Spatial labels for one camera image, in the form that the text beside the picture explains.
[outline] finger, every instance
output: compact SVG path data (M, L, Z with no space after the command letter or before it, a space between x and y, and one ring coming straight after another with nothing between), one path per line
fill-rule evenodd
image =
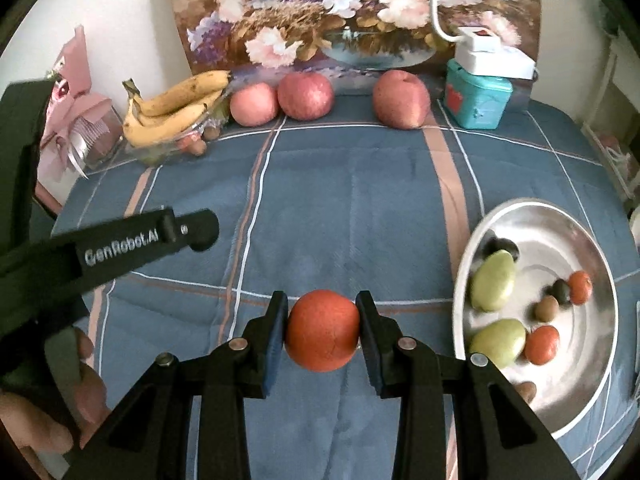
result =
M88 359L89 357L91 357L91 354L94 353L94 344L77 326L75 327L75 329L76 340L78 341L78 356L81 359Z
M85 363L80 363L80 376L82 380L74 393L78 412L88 423L98 424L107 409L107 388L100 376Z
M0 395L0 418L17 447L60 454L73 447L74 441L67 428L21 396Z
M38 458L38 456L36 455L33 449L31 449L30 447L23 447L20 450L20 452L22 453L22 456L24 457L24 459L31 466L31 469L33 469L36 475L40 477L40 480L51 480L51 476L49 476L49 472L42 465L42 462L40 461L40 459Z
M89 439L91 439L92 436L94 436L94 433L98 431L98 429L100 428L102 423L106 420L106 418L110 415L110 413L111 413L111 410L105 408L105 410L102 412L102 416L100 417L100 420L98 421L98 423L88 424L82 430L82 434L80 435L80 449L84 449L84 446L86 446L86 443L89 442Z

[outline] pink ribbon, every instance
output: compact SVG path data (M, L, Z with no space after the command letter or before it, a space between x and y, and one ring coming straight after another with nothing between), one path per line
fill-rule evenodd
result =
M56 83L47 107L46 126L40 141L39 180L59 181L62 177L69 159L69 133L78 118L95 124L111 109L111 99L91 92L82 25L76 27L75 36L60 51L55 71L62 79Z

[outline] apple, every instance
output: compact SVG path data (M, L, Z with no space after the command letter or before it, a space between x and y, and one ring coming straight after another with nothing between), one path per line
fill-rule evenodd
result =
M331 82L317 72L292 72L278 85L278 102L289 117L311 121L327 115L334 106Z
M404 70L388 70L373 87L373 110L380 122L390 128L420 128L430 109L427 87L418 76Z
M231 96L232 117L242 126L262 126L280 110L275 88L267 83L245 86Z

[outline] screw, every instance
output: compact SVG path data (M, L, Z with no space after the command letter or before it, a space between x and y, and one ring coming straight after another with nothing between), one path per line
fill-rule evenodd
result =
M161 366L162 368L167 368L174 363L174 356L169 354L169 352L162 352L158 357L156 357L156 364Z
M483 368L489 364L489 359L484 354L471 354L471 364Z
M401 337L398 339L398 346L402 350L413 350L418 346L418 343L415 342L413 337Z
M244 350L249 346L249 342L244 337L235 337L229 341L229 348L232 350Z

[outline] banana bunch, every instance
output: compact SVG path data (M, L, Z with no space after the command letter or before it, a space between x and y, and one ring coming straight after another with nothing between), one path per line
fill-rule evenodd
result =
M132 79L124 81L122 84L129 94L123 124L125 138L134 148L172 140L198 122L220 97L228 81L229 72L211 70L185 79L147 100L140 97Z

